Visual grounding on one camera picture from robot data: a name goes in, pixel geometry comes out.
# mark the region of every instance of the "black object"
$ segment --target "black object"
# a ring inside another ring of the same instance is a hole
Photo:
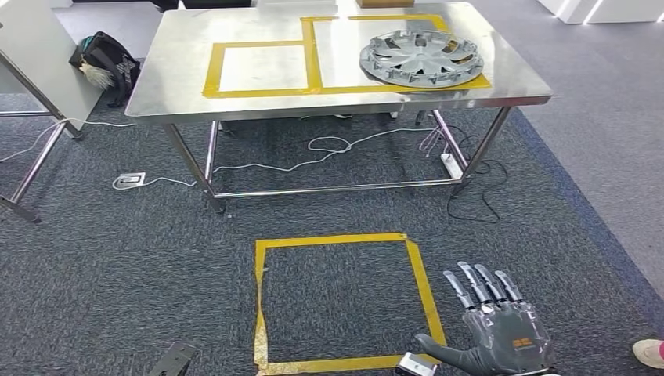
[[[150,0],[162,11],[178,8],[178,0]],[[182,0],[187,9],[247,8],[251,0]]]
[[[87,63],[105,69],[113,75],[113,90],[117,93],[108,107],[121,107],[125,104],[141,73],[141,63],[134,59],[120,42],[102,31],[84,38],[76,47],[69,63],[76,68]]]
[[[185,376],[196,348],[174,342],[147,376]]]

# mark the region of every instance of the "black bag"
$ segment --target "black bag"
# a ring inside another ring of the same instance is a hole
[[[98,31],[84,38],[69,59],[69,63],[81,68],[84,63],[109,71],[113,76],[115,100],[108,107],[121,107],[132,94],[141,72],[141,63],[134,59],[120,42]]]

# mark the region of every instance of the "yellow tape square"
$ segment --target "yellow tape square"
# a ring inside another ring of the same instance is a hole
[[[334,16],[302,17],[301,41],[276,41],[276,42],[236,42],[236,43],[214,43],[210,64],[207,69],[207,77],[203,88],[203,96],[206,98],[258,98],[268,96],[305,96],[316,94],[345,94],[362,92],[426,92],[440,90],[468,90],[490,88],[491,83],[484,74],[480,74],[472,81],[450,86],[447,88],[421,89],[410,88],[401,85],[367,85],[367,86],[344,86],[325,87],[320,73],[320,62],[316,48],[315,22],[330,22],[338,19]],[[349,20],[371,21],[371,20],[426,20],[440,31],[449,32],[445,21],[438,14],[397,14],[397,15],[374,15],[374,16],[351,16]],[[305,89],[261,89],[261,90],[220,90],[220,80],[224,64],[224,52],[227,48],[239,47],[273,47],[277,45],[301,45],[305,49],[305,67],[307,75],[307,88]]]
[[[380,241],[399,241],[403,242],[408,251],[410,265],[413,267],[413,274],[417,283],[417,290],[420,293],[420,299],[424,308],[424,315],[427,318],[429,331],[433,339],[446,345],[445,332],[442,329],[440,316],[436,309],[433,294],[427,274],[424,271],[424,264],[420,256],[420,249],[417,244],[408,239],[404,233],[368,233],[356,235],[337,235],[330,237],[295,237],[290,239],[268,239],[256,241],[255,254],[255,274],[256,286],[258,291],[257,299],[257,317],[256,330],[254,334],[254,363],[258,365],[257,375],[270,376],[280,374],[300,374],[316,372],[338,372],[338,371],[357,371],[370,370],[377,368],[394,367],[402,355],[388,356],[366,356],[359,358],[344,358],[331,360],[309,360],[303,362],[270,363],[268,361],[268,339],[265,328],[265,318],[262,312],[262,281],[263,270],[265,267],[265,255],[269,248],[282,247],[301,247],[321,244],[343,244],[343,243],[366,243]],[[440,363],[424,354],[430,361]]]

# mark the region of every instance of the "stainless steel table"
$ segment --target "stainless steel table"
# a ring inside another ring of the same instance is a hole
[[[368,78],[359,51],[397,29],[448,30],[478,45],[485,67],[480,78],[454,88],[414,91]],[[544,104],[549,86],[470,4],[443,2],[407,9],[358,9],[331,5],[267,5],[249,9],[179,10],[164,14],[126,114],[164,127],[203,189],[219,199],[340,190],[437,186],[468,182],[510,109]],[[305,115],[419,110],[418,121],[441,109],[501,107],[470,162],[451,146],[449,179],[368,183],[259,192],[216,193],[211,186],[216,137],[223,121]],[[210,121],[205,169],[199,168],[175,124]]]

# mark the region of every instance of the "white cable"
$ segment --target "white cable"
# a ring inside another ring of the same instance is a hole
[[[10,160],[10,159],[12,159],[12,158],[14,158],[14,157],[17,157],[17,156],[23,154],[23,153],[27,153],[27,152],[30,151],[30,150],[33,150],[34,147],[37,146],[37,143],[39,142],[39,140],[42,139],[42,136],[43,136],[44,134],[46,134],[46,132],[48,132],[48,131],[50,131],[51,129],[55,128],[57,125],[58,125],[58,124],[54,124],[54,125],[51,125],[50,127],[48,127],[47,129],[44,129],[43,131],[41,131],[41,133],[39,133],[39,136],[37,136],[37,139],[34,141],[34,143],[32,143],[32,146],[28,147],[28,148],[25,149],[25,150],[17,151],[17,152],[15,152],[14,154],[12,154],[12,155],[10,155],[10,156],[8,156],[8,157],[5,157],[5,158],[3,158],[3,159],[0,159],[0,163],[5,162],[5,161],[8,161],[8,160]]]
[[[160,181],[160,180],[167,180],[167,181],[169,181],[169,182],[182,184],[182,185],[185,185],[185,186],[188,186],[188,187],[192,187],[192,186],[195,186],[195,185],[196,185],[196,182],[193,182],[193,183],[187,183],[187,182],[182,182],[182,181],[180,181],[180,180],[175,180],[175,179],[171,179],[171,178],[165,178],[165,177],[162,176],[162,177],[160,177],[160,178],[156,178],[155,180],[150,180],[148,183],[143,183],[143,184],[141,184],[140,186],[126,186],[125,188],[120,188],[120,187],[118,187],[118,186],[116,185],[116,183],[117,183],[118,180],[120,180],[120,177],[119,177],[119,176],[118,176],[117,178],[115,178],[115,180],[113,181],[113,184],[111,184],[111,186],[113,187],[114,190],[131,190],[131,189],[134,189],[134,188],[138,188],[138,187],[140,187],[140,186],[149,186],[150,184],[156,183],[156,182],[158,182],[158,181]]]
[[[306,161],[302,162],[299,164],[296,164],[295,166],[291,168],[281,168],[281,167],[276,167],[276,166],[268,166],[266,164],[260,164],[260,163],[250,163],[250,164],[243,164],[241,166],[219,166],[215,168],[215,170],[212,172],[213,174],[216,173],[219,170],[225,169],[225,170],[238,170],[240,168],[247,168],[247,167],[260,167],[260,168],[269,168],[271,170],[277,170],[277,171],[282,171],[282,172],[291,172],[295,170],[296,168],[300,168],[302,166],[306,165],[313,165],[315,163],[320,163],[325,161],[327,158],[332,157],[335,154],[343,154],[352,149],[354,145],[357,145],[358,143],[361,143],[363,141],[367,141],[368,139],[372,139],[373,137],[378,137],[382,135],[387,135],[389,133],[394,133],[394,132],[422,132],[422,131],[432,131],[435,130],[435,128],[424,128],[424,129],[411,129],[411,128],[399,128],[399,129],[392,129],[391,131],[386,131],[386,132],[381,132],[381,133],[376,133],[371,136],[367,136],[363,139],[358,139],[357,141],[354,141],[350,143],[346,139],[342,139],[341,137],[335,137],[335,136],[324,136],[324,137],[316,137],[315,139],[312,139],[309,141],[309,144],[307,145],[307,149],[311,151],[326,151],[328,154],[325,157],[322,157],[320,159],[315,159],[313,161]],[[323,149],[321,147],[312,147],[312,144],[316,141],[319,141],[321,139],[338,139],[339,141],[342,141],[343,143],[346,144],[346,147],[341,150],[332,150],[332,149]]]
[[[21,154],[23,154],[23,153],[26,153],[26,152],[28,152],[28,151],[34,149],[34,147],[37,146],[37,143],[39,142],[39,139],[40,139],[40,138],[41,138],[46,132],[48,132],[50,129],[53,129],[53,128],[55,128],[56,126],[58,126],[58,125],[64,123],[65,121],[71,121],[71,120],[80,121],[81,123],[92,124],[92,125],[108,125],[108,126],[110,126],[110,127],[116,127],[116,128],[125,128],[125,127],[131,127],[131,126],[135,125],[135,124],[133,124],[133,123],[131,123],[131,124],[121,124],[121,125],[119,125],[119,124],[106,123],[106,122],[103,122],[103,121],[83,121],[83,120],[80,120],[80,119],[76,119],[76,118],[72,118],[72,117],[70,117],[70,118],[68,118],[68,119],[63,119],[63,120],[58,121],[57,123],[51,125],[51,126],[48,127],[47,129],[45,129],[44,131],[42,131],[42,132],[39,134],[39,136],[37,136],[37,139],[34,141],[34,143],[32,144],[32,146],[30,146],[30,147],[27,148],[26,150],[21,150],[21,151],[16,152],[16,153],[14,153],[14,154],[12,154],[12,155],[10,155],[10,156],[4,158],[4,159],[1,159],[1,160],[0,160],[0,163],[2,163],[2,162],[4,162],[4,161],[8,161],[9,159],[16,157],[17,155],[21,155]],[[388,135],[388,134],[390,134],[390,133],[394,133],[394,132],[423,132],[423,131],[429,131],[430,134],[429,134],[429,136],[427,136],[427,138],[425,138],[425,139],[422,141],[422,143],[420,144],[420,150],[422,150],[422,145],[428,141],[427,146],[426,146],[424,149],[425,149],[425,150],[428,149],[428,151],[430,152],[431,149],[433,149],[433,147],[435,146],[435,144],[436,144],[437,141],[438,141],[438,137],[432,137],[435,133],[440,132],[437,128],[422,128],[422,129],[398,128],[398,129],[392,129],[392,130],[390,130],[390,131],[386,131],[386,132],[375,133],[375,134],[373,134],[373,135],[371,135],[371,136],[364,137],[363,139],[358,139],[358,140],[356,140],[356,141],[354,141],[354,142],[352,142],[352,143],[350,143],[350,142],[349,142],[348,140],[346,140],[346,139],[342,139],[341,137],[336,137],[336,136],[316,137],[315,139],[312,139],[311,141],[309,141],[309,144],[307,145],[307,149],[309,149],[309,150],[311,150],[311,151],[325,151],[325,152],[327,152],[327,155],[324,156],[324,157],[322,157],[322,158],[315,159],[315,160],[313,160],[313,161],[306,161],[306,162],[302,162],[302,163],[296,164],[295,166],[293,166],[293,167],[291,167],[291,168],[281,168],[281,167],[276,167],[276,166],[269,166],[269,165],[267,165],[267,164],[250,163],[250,164],[244,164],[244,165],[241,165],[241,166],[219,166],[219,167],[215,168],[215,170],[214,170],[212,173],[214,174],[214,173],[216,173],[217,171],[222,170],[222,169],[238,170],[238,169],[241,169],[241,168],[249,168],[249,167],[260,167],[260,168],[268,168],[268,169],[277,170],[277,171],[282,171],[282,172],[292,172],[292,171],[295,170],[296,168],[300,168],[300,167],[302,167],[302,166],[313,165],[313,164],[316,164],[316,163],[324,162],[324,161],[327,160],[327,158],[332,157],[332,156],[335,155],[335,154],[344,154],[344,153],[347,153],[347,152],[349,152],[349,151],[350,151],[355,145],[357,145],[358,143],[361,143],[361,142],[367,141],[367,140],[372,139],[372,138],[374,138],[374,137],[384,136],[384,135]],[[313,146],[312,146],[313,143],[315,143],[316,141],[320,141],[320,140],[324,140],[324,139],[337,139],[337,140],[342,141],[343,143],[345,143],[345,144],[346,144],[346,147],[345,147],[344,149],[334,150],[334,149],[326,149],[326,148],[323,148],[323,147],[313,147]],[[150,184],[154,184],[154,183],[156,183],[156,182],[158,182],[158,181],[160,181],[160,180],[166,180],[166,181],[169,181],[169,182],[172,182],[172,183],[178,183],[178,184],[182,184],[182,185],[184,185],[184,186],[188,186],[188,187],[192,187],[192,186],[195,186],[195,185],[196,185],[196,182],[193,182],[193,183],[187,183],[187,182],[183,182],[183,181],[180,181],[180,180],[170,179],[170,178],[166,178],[166,177],[163,177],[163,176],[162,176],[162,177],[156,178],[156,179],[154,179],[154,180],[150,180],[148,183],[141,184],[140,186],[128,186],[128,187],[120,188],[120,187],[117,186],[117,182],[118,182],[119,180],[120,180],[120,177],[117,177],[117,178],[113,181],[113,183],[111,183],[111,186],[113,187],[114,190],[131,190],[131,189],[134,189],[134,188],[139,188],[139,187],[141,187],[141,186],[149,186]]]
[[[34,141],[34,143],[32,143],[32,146],[28,147],[25,150],[17,151],[14,154],[12,154],[8,157],[4,157],[3,159],[0,159],[0,163],[6,162],[6,161],[8,161],[8,160],[10,160],[10,159],[12,159],[16,156],[19,156],[23,153],[27,153],[28,151],[33,150],[34,147],[37,146],[37,143],[39,143],[39,140],[42,139],[44,134],[46,134],[46,132],[48,132],[51,129],[57,127],[58,125],[61,125],[65,121],[70,121],[70,120],[80,121],[81,123],[86,123],[86,124],[109,125],[111,127],[117,127],[117,128],[131,127],[132,125],[134,125],[134,124],[111,124],[111,123],[104,123],[104,122],[101,122],[101,121],[99,121],[99,122],[98,121],[83,121],[83,120],[74,119],[73,117],[70,117],[68,119],[63,119],[61,121],[58,121],[58,122],[54,123],[53,125],[51,125],[50,127],[48,127],[47,129],[44,129],[43,131],[41,131],[41,133],[39,133],[39,136],[37,136],[37,139]]]

